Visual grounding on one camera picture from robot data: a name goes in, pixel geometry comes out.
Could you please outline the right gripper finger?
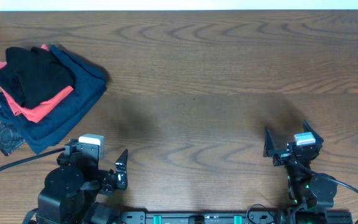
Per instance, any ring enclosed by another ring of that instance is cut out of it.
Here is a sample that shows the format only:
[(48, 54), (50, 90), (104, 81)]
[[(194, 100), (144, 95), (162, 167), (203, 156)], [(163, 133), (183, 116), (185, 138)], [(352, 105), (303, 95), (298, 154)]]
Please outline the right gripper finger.
[(272, 157), (275, 151), (275, 145), (268, 127), (265, 128), (264, 157)]
[(310, 132), (313, 135), (316, 139), (316, 144), (322, 144), (324, 142), (324, 139), (309, 125), (305, 119), (303, 120), (303, 130), (304, 132)]

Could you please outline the black t-shirt with white logo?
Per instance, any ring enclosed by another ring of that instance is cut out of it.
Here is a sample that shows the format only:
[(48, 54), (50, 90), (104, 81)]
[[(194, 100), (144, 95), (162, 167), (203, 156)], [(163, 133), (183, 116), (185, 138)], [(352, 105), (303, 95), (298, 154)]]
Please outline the black t-shirt with white logo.
[(73, 73), (42, 48), (9, 47), (6, 62), (0, 68), (0, 87), (23, 108), (33, 109), (75, 84)]

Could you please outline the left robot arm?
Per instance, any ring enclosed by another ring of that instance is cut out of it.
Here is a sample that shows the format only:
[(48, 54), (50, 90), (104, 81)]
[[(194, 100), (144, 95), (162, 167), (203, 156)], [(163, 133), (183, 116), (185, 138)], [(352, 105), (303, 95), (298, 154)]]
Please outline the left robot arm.
[(120, 212), (96, 201), (99, 194), (113, 195), (128, 186), (125, 149), (115, 170), (99, 169), (104, 146), (72, 139), (58, 156), (58, 168), (45, 178), (38, 207), (29, 211), (23, 224), (117, 224)]

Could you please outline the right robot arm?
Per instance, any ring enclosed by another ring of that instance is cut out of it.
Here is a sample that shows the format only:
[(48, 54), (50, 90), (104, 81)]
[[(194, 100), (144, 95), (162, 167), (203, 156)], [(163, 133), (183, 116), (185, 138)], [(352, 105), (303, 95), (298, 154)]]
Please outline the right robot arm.
[(274, 166), (287, 170), (288, 196), (294, 201), (277, 212), (275, 223), (326, 223), (326, 211), (333, 207), (337, 184), (330, 176), (313, 172), (311, 161), (319, 156), (323, 138), (303, 122), (303, 132), (294, 135), (284, 149), (276, 149), (269, 129), (265, 130), (264, 157), (271, 157)]

